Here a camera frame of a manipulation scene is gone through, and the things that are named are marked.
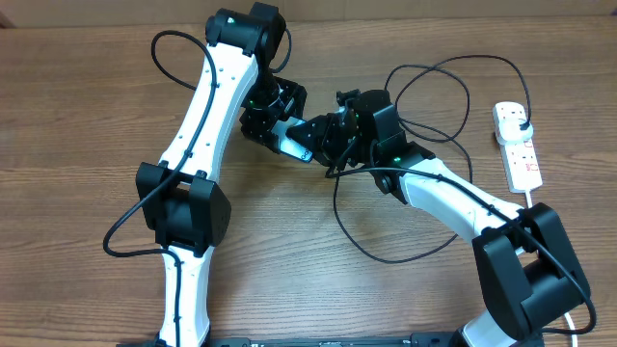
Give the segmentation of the blue Galaxy smartphone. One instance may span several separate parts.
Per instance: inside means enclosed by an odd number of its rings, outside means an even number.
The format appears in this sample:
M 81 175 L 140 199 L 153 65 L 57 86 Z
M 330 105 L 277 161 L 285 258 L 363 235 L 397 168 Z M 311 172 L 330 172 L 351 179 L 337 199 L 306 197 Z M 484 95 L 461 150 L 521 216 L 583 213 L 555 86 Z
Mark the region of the blue Galaxy smartphone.
M 289 128 L 301 125 L 303 123 L 303 120 L 293 117 L 290 117 L 286 121 L 278 120 L 274 124 L 271 132 L 278 137 L 275 141 L 276 153 L 285 154 L 301 162 L 309 163 L 312 160 L 313 153 L 306 147 L 300 145 L 298 142 L 288 138 L 286 135 L 286 131 Z

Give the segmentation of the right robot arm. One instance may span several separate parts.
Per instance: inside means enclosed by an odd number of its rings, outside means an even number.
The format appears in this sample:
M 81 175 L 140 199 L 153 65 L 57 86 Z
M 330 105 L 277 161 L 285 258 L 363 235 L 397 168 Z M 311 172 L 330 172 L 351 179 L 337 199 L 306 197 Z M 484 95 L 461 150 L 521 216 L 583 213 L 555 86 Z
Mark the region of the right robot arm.
M 449 334 L 451 346 L 537 346 L 551 322 L 586 305 L 589 283 L 556 212 L 495 198 L 410 142 L 389 93 L 352 91 L 336 113 L 293 125 L 286 136 L 328 167 L 327 176 L 369 173 L 385 194 L 423 210 L 471 244 L 484 313 Z

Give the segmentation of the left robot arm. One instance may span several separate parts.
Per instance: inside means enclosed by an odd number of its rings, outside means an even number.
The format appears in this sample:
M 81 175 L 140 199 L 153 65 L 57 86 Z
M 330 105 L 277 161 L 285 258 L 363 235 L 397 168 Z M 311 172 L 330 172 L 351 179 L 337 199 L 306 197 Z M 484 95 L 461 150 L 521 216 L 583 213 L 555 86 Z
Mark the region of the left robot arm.
M 136 186 L 165 266 L 165 315 L 155 345 L 202 346 L 210 321 L 206 297 L 214 249 L 228 229 L 231 205 L 219 182 L 228 138 L 242 134 L 275 153 L 308 162 L 289 140 L 303 122 L 307 92 L 270 66 L 288 30 L 275 6 L 247 14 L 220 9 L 208 18 L 199 82 L 173 141 L 155 164 L 143 163 Z

